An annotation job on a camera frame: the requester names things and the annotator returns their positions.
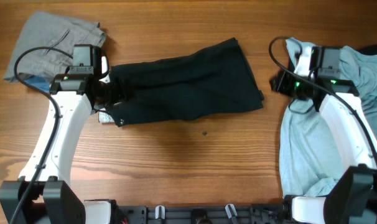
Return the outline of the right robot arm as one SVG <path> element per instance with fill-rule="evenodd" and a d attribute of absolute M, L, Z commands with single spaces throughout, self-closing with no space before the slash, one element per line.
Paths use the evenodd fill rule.
<path fill-rule="evenodd" d="M 279 170 L 292 223 L 377 223 L 377 46 L 286 42 Z"/>

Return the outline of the black shorts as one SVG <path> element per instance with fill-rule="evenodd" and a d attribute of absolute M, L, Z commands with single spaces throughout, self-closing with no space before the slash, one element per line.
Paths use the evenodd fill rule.
<path fill-rule="evenodd" d="M 119 127 L 263 108 L 263 94 L 235 38 L 188 56 L 117 65 L 109 77 L 105 110 Z"/>

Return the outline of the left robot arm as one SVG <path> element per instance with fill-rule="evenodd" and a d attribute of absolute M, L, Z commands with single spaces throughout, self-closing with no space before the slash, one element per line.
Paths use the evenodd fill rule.
<path fill-rule="evenodd" d="M 109 72 L 105 52 L 78 44 L 73 63 L 52 80 L 49 110 L 37 145 L 17 180 L 4 181 L 0 204 L 8 223 L 127 223 L 115 200 L 82 202 L 70 188 L 75 149 L 98 99 L 106 96 L 101 82 Z"/>

